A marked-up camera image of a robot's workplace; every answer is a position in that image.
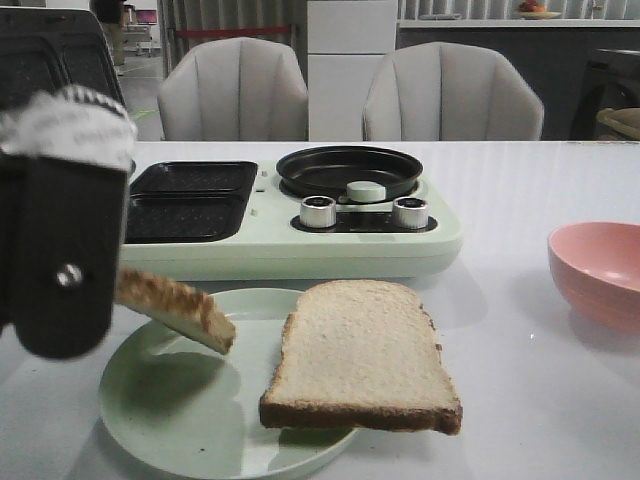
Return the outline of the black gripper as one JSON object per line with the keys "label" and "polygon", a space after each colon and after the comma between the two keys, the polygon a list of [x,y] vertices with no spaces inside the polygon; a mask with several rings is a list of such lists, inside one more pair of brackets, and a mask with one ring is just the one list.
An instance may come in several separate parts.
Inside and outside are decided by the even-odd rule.
{"label": "black gripper", "polygon": [[1,156],[1,324],[29,352],[82,356],[111,325],[127,168]]}

